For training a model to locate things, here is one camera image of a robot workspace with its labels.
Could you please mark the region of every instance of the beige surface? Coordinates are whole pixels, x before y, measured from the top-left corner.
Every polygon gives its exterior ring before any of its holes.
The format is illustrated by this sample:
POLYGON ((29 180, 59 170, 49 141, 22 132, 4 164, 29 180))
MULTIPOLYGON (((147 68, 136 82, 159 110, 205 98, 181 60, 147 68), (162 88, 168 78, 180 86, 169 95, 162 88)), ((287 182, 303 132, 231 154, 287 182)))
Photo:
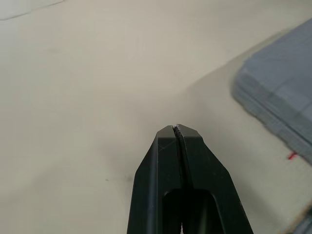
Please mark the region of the beige surface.
POLYGON ((311 15, 309 0, 68 0, 1 21, 0 233, 126 233, 134 173, 175 123, 230 171, 255 234, 286 227, 311 169, 230 97, 242 58, 227 62, 311 15))

